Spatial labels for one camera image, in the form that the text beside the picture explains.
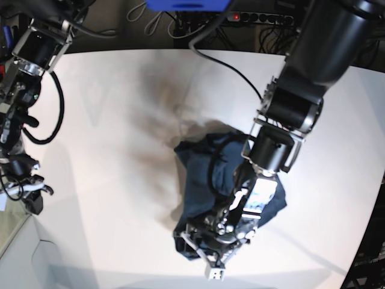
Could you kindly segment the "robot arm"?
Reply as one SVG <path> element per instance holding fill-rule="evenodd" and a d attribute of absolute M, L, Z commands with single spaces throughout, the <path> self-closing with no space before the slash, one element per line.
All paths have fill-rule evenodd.
<path fill-rule="evenodd" d="M 286 205 L 289 172 L 324 95 L 353 62 L 383 1 L 313 1 L 278 77 L 260 96 L 257 136 L 208 134 L 189 150 L 175 247 L 187 259 L 227 261 Z"/>
<path fill-rule="evenodd" d="M 72 44 L 75 33 L 89 33 L 82 25 L 90 1 L 1 1 L 1 15 L 22 16 L 29 25 L 16 40 L 1 78 L 1 173 L 16 182 L 32 179 L 39 162 L 17 146 L 22 135 L 36 145 L 50 143 L 64 118 L 64 94 L 54 67 Z M 28 127 L 39 121 L 28 110 L 37 102 L 45 74 L 52 77 L 59 95 L 59 115 L 52 134 L 39 140 Z"/>

